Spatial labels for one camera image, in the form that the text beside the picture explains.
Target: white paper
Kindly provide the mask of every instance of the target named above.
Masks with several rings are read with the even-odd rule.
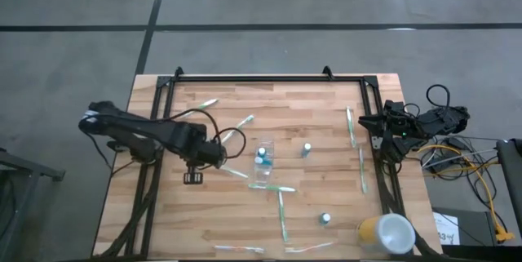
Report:
[[[433,212],[441,245],[460,245],[458,218]]]

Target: butcher block tabletop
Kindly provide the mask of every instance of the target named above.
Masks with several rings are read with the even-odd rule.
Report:
[[[404,100],[397,74],[375,75],[383,102]],[[128,112],[149,118],[156,80],[157,75],[136,77]],[[363,252],[356,240],[357,225],[382,213],[368,132],[355,124],[356,140],[364,151],[366,194],[361,191],[359,153],[352,147],[348,132],[346,107],[353,108],[355,119],[364,115],[358,83],[177,82],[171,115],[214,98],[219,102],[206,111],[215,118],[220,130],[235,127],[254,115],[254,120],[242,129],[247,138],[244,153],[226,164],[250,178],[211,167],[203,171],[203,184],[184,185],[185,162],[177,155],[165,152],[149,259],[345,260],[374,257]],[[164,102],[165,98],[162,98],[158,114],[163,114]],[[214,128],[203,114],[195,113],[184,120],[205,123],[209,138],[214,136]],[[259,138],[274,141],[271,184],[297,189],[295,193],[283,193],[287,243],[283,242],[281,234],[277,193],[247,187],[254,182],[254,151]],[[305,143],[312,145],[312,151],[307,158],[302,158]],[[236,153],[242,145],[241,136],[234,135],[224,145],[229,155]],[[130,160],[128,153],[119,153],[114,170]],[[129,220],[138,175],[139,164],[135,163],[110,180],[93,254],[106,250]],[[418,163],[403,162],[399,180],[409,220],[429,245],[441,252]],[[323,212],[331,215],[326,226],[318,221]],[[142,229],[143,221],[138,227],[137,245],[141,243]],[[327,242],[333,244],[303,253],[285,252],[289,247],[301,249]],[[265,252],[216,250],[215,246],[255,246]]]

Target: concrete floor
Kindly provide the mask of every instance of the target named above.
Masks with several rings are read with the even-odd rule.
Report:
[[[154,0],[0,0],[0,25],[147,24]],[[158,24],[517,22],[520,0],[163,0]],[[42,181],[20,261],[90,254],[108,170],[77,122],[91,101],[124,108],[144,33],[0,33],[0,146],[67,170]],[[470,109],[466,135],[521,137],[522,31],[155,33],[145,73],[399,73],[429,108],[433,83]],[[486,149],[492,142],[474,143]],[[110,152],[102,148],[107,155]],[[495,207],[517,235],[499,167]],[[484,211],[465,180],[427,180],[433,206]]]

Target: small bottle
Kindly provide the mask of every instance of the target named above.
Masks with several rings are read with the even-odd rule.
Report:
[[[254,181],[256,184],[268,184],[270,180],[270,174],[272,172],[272,162],[256,157],[254,159]]]
[[[267,150],[265,148],[259,148],[257,156],[263,158],[266,153],[267,153]]]
[[[328,213],[323,213],[319,215],[319,224],[320,225],[327,225],[330,222],[331,216]]]
[[[306,158],[312,149],[312,145],[309,143],[304,144],[303,151],[301,151],[301,157]]]

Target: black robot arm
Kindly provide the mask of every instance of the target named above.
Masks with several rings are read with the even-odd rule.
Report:
[[[197,167],[220,168],[227,157],[227,150],[217,140],[206,140],[203,124],[149,120],[121,111],[110,101],[91,103],[78,127],[90,135],[110,136],[142,163],[153,162],[165,147],[187,162],[186,184],[202,182],[202,174],[195,172]]]
[[[381,157],[384,162],[393,164],[401,162],[411,149],[424,145],[435,135],[463,131],[469,118],[466,107],[437,107],[414,116],[405,112],[403,102],[387,100],[381,113],[361,116],[359,124],[372,136],[382,138]]]

